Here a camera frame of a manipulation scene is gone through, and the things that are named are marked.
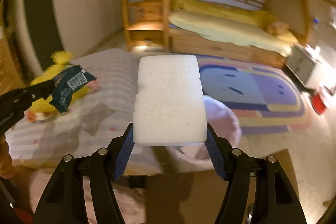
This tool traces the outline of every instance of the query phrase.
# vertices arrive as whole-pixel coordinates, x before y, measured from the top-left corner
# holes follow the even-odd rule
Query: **white sponge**
[[[169,146],[206,141],[206,113],[195,56],[141,58],[138,89],[133,114],[135,143]]]

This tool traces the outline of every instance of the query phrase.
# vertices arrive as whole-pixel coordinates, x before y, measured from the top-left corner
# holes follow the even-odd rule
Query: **yellow bedding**
[[[179,28],[198,33],[212,41],[231,42],[239,46],[255,46],[287,57],[293,42],[274,37],[255,25],[229,18],[204,15],[186,10],[173,11],[169,21]]]
[[[276,15],[270,11],[245,9],[231,9],[202,0],[173,0],[173,8],[183,9],[204,15],[229,18],[265,29],[269,24],[278,21]]]

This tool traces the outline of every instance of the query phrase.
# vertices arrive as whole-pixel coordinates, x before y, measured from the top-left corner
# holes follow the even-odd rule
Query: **barcode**
[[[75,90],[80,85],[87,83],[87,79],[85,78],[84,74],[80,72],[77,73],[77,75],[75,75],[74,77],[72,77],[67,83],[72,90]]]

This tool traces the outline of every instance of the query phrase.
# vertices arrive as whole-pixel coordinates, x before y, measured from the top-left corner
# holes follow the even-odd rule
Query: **yellow stuffed toy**
[[[51,58],[55,64],[47,68],[46,71],[41,76],[34,79],[30,85],[36,85],[38,83],[50,80],[61,73],[63,70],[70,67],[70,61],[73,58],[73,54],[67,51],[55,52]],[[72,96],[71,103],[85,96],[89,90],[89,87],[84,86],[75,92]],[[51,100],[51,95],[49,95],[46,100],[41,98],[33,102],[29,110],[26,112],[27,119],[31,122],[36,122],[38,120],[45,120],[52,114],[57,114],[57,109],[53,105],[49,104]]]

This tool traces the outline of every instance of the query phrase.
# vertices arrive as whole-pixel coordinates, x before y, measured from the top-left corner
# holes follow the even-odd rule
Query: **white drawer unit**
[[[317,88],[324,77],[323,64],[313,59],[300,45],[295,45],[286,65],[308,89]]]

